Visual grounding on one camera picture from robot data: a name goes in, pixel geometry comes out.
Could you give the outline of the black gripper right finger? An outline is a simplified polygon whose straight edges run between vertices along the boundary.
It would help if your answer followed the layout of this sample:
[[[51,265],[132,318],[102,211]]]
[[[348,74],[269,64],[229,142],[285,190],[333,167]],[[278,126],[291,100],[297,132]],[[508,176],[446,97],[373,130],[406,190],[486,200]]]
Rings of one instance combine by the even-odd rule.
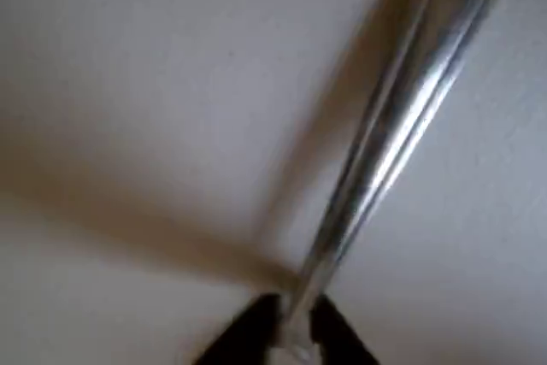
[[[312,341],[319,345],[326,365],[379,365],[335,304],[321,295],[310,311]]]

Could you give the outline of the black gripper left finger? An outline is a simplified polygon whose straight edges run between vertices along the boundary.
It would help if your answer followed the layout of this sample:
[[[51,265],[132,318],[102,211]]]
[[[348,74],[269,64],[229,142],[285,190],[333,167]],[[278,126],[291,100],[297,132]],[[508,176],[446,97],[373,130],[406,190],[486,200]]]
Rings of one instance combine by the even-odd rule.
[[[280,306],[280,294],[262,294],[233,319],[193,364],[266,364],[268,350],[274,344]]]

